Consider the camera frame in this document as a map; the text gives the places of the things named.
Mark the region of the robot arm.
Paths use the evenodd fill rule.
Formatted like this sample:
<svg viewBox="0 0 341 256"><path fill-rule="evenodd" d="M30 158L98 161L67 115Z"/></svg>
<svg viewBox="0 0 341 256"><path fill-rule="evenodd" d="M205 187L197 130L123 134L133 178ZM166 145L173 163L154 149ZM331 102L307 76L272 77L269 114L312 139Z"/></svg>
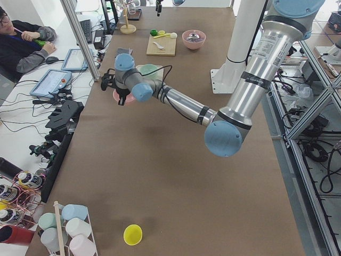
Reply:
<svg viewBox="0 0 341 256"><path fill-rule="evenodd" d="M185 118L206 127L204 140L211 153L232 156L251 129L251 117L290 47L293 42L310 37L313 19L323 4L323 1L272 1L254 54L227 105L217 112L161 80L144 78L128 53L115 58L116 90L126 90L138 102L155 97L172 106Z"/></svg>
<svg viewBox="0 0 341 256"><path fill-rule="evenodd" d="M159 17L161 12L162 12L162 2L163 0L156 0L156 13L157 13L157 16ZM172 3L175 5L175 6L180 6L182 5L183 3L185 2L185 0L172 0Z"/></svg>

